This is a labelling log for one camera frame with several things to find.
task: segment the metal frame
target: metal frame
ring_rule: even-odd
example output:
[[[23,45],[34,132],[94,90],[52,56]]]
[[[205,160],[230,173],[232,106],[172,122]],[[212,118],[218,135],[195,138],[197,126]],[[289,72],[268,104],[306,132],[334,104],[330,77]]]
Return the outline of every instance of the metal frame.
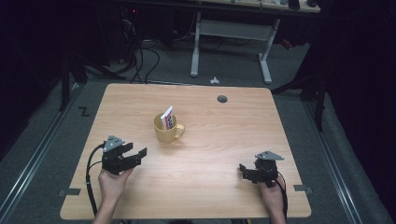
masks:
[[[14,184],[14,187],[3,201],[0,207],[0,223],[7,223],[8,219],[11,217],[15,207],[35,176],[35,172],[38,170],[41,162],[44,160],[47,152],[49,151],[50,142],[62,124],[64,117],[70,108],[70,105],[79,96],[81,91],[82,87],[76,83],[73,86],[70,101],[68,101],[67,105],[64,105],[64,108],[58,112],[56,118],[47,129],[43,139],[35,149],[35,153],[32,155],[32,158],[28,161],[27,165],[18,177],[18,180]]]
[[[227,21],[202,20],[201,13],[198,12],[197,14],[198,15],[195,27],[195,42],[194,50],[192,53],[190,73],[192,77],[198,76],[200,35],[216,35],[266,41],[267,44],[263,49],[263,53],[259,53],[258,57],[260,65],[262,67],[262,76],[264,77],[265,83],[272,83],[270,71],[268,69],[268,64],[266,60],[273,44],[277,27],[280,23],[280,19],[276,19],[273,26],[265,26]]]
[[[341,204],[344,207],[346,212],[346,216],[349,220],[349,223],[358,224],[363,223],[361,219],[361,214],[357,206],[355,205],[352,195],[350,193],[349,187],[344,180],[344,176],[338,168],[337,162],[332,155],[332,151],[327,144],[326,138],[322,130],[320,130],[315,122],[315,112],[312,108],[312,105],[309,102],[302,102],[305,113],[309,117],[309,121],[311,122],[312,128],[315,130],[317,138],[321,145],[322,154],[326,163],[327,168],[329,169],[330,177],[332,178],[332,182],[334,183],[335,189],[337,190],[338,197],[340,198]]]

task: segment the metal rail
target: metal rail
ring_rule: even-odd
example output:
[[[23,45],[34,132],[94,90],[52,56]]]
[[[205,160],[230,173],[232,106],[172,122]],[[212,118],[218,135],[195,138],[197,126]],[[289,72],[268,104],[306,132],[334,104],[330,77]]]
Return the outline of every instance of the metal rail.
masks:
[[[318,129],[317,124],[315,123],[315,112],[312,108],[312,105],[309,102],[302,102],[305,112],[310,118],[309,121],[312,127],[317,134],[317,138],[321,144],[322,152],[325,158],[325,163],[327,168],[329,169],[329,174],[332,178],[332,182],[334,183],[335,189],[337,190],[338,196],[340,198],[341,204],[346,211],[346,216],[349,219],[349,223],[362,223],[361,216],[357,207],[355,206],[352,196],[349,192],[349,188],[347,187],[344,178],[338,169],[337,163],[335,162],[334,157],[332,156],[332,152],[330,150],[329,145],[326,142],[326,138],[324,137],[323,132]]]
[[[35,172],[38,170],[38,167],[44,160],[49,150],[50,142],[53,136],[58,131],[62,121],[64,120],[64,117],[67,114],[70,105],[80,94],[81,90],[82,87],[80,87],[78,84],[75,84],[73,86],[71,101],[64,110],[60,110],[58,112],[55,119],[44,134],[43,139],[40,141],[37,148],[35,149],[35,153],[33,154],[32,158],[28,161],[14,187],[9,192],[6,199],[3,201],[0,207],[0,223],[7,223],[8,219],[11,217],[15,207],[18,205],[18,202],[23,196],[23,193],[26,191],[27,187],[35,176]]]

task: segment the desk leg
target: desk leg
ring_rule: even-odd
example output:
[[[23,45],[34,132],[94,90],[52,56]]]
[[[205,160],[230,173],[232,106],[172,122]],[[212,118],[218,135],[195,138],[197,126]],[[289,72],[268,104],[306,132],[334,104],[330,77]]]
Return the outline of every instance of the desk leg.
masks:
[[[192,53],[192,62],[191,62],[191,76],[198,76],[198,65],[199,65],[199,36],[201,32],[201,12],[197,13],[197,22],[195,25],[195,46],[194,52]]]
[[[262,66],[262,75],[264,76],[264,82],[266,84],[272,83],[270,71],[268,70],[267,57],[268,57],[268,53],[270,52],[271,46],[274,42],[274,38],[279,23],[280,23],[280,19],[275,20],[274,26],[271,29],[271,33],[267,41],[267,45],[265,46],[264,53],[259,53],[260,65]]]

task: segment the electrical cable on floor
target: electrical cable on floor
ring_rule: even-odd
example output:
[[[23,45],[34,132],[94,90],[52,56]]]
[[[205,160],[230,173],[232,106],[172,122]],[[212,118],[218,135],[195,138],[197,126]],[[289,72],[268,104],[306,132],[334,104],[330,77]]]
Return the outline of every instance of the electrical cable on floor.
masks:
[[[142,83],[142,78],[140,78],[140,76],[139,76],[139,72],[143,66],[143,52],[142,52],[141,45],[139,46],[139,52],[140,52],[141,63],[140,63],[139,68],[137,68],[137,66],[136,66],[136,73],[134,74],[134,77],[132,78],[132,80],[130,82],[131,84],[134,83],[134,79],[137,77],[139,78],[139,82]]]
[[[103,72],[103,69],[100,68],[100,70],[97,70],[93,68],[93,70],[90,67],[85,67],[86,72],[94,75],[94,76],[104,76],[104,75],[111,75],[110,77],[117,77],[118,75],[125,73],[129,70],[131,70],[134,66],[136,66],[136,57],[134,55],[134,52],[136,51],[137,45],[139,44],[139,41],[136,41],[138,37],[140,36],[139,32],[136,31],[134,27],[134,22],[132,21],[132,17],[130,13],[128,12],[128,8],[121,6],[120,7],[120,16],[122,18],[122,27],[123,27],[123,36],[125,37],[125,42],[126,42],[126,58],[129,58],[129,55],[131,55],[129,63],[121,68],[120,70],[117,71],[109,71],[110,74],[106,74]]]
[[[176,43],[177,41],[180,41],[180,40],[189,39],[189,38],[191,38],[191,37],[194,36],[194,35],[191,35],[191,30],[192,30],[192,27],[193,27],[194,24],[195,24],[196,15],[197,15],[197,13],[194,12],[194,15],[192,16],[192,21],[191,21],[191,25],[190,25],[189,31],[187,31],[187,33],[184,34],[181,38],[175,39],[175,40],[174,40],[174,43]]]
[[[154,64],[154,66],[148,71],[148,73],[145,76],[145,83],[148,84],[149,74],[151,73],[152,70],[154,70],[155,67],[157,67],[158,63],[160,62],[160,55],[152,49],[145,49],[145,50],[149,50],[157,55],[157,62]]]
[[[226,44],[232,44],[232,45],[237,45],[237,46],[245,46],[245,45],[249,44],[250,42],[257,42],[257,40],[253,40],[253,39],[249,39],[249,40],[245,40],[245,39],[244,39],[245,43],[237,43],[237,42],[235,42],[235,41],[231,41],[231,39],[236,40],[236,39],[238,39],[238,38],[225,38],[225,39],[224,39],[224,43],[226,43]]]
[[[200,47],[201,49],[208,49],[208,50],[218,49],[218,48],[220,48],[220,47],[223,45],[223,43],[224,43],[224,38],[222,38],[222,37],[214,37],[214,36],[212,36],[212,37],[209,37],[208,39],[209,39],[209,40],[219,39],[219,44],[218,44],[217,46],[215,46],[214,48],[206,48],[206,47],[204,47],[204,46],[201,44],[202,41],[200,41],[199,47]]]
[[[188,37],[185,37],[183,39],[178,39],[174,41],[175,45],[181,46],[181,47],[189,47],[194,44],[194,41],[191,40],[194,37],[194,35],[190,35]]]

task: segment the human arm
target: human arm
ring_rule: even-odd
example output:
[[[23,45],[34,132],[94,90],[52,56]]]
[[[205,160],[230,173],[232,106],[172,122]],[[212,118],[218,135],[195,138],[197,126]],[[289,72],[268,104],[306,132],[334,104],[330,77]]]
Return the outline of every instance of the human arm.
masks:
[[[280,183],[282,188],[285,188],[285,182],[279,176],[277,181]],[[283,195],[280,186],[273,182],[274,186],[268,188],[265,183],[259,182],[258,185],[262,191],[262,202],[267,209],[272,224],[285,224],[286,219],[283,214]]]
[[[111,223],[117,204],[125,191],[126,180],[134,169],[124,171],[121,175],[113,175],[107,170],[99,174],[99,185],[102,202],[93,220],[93,224]]]

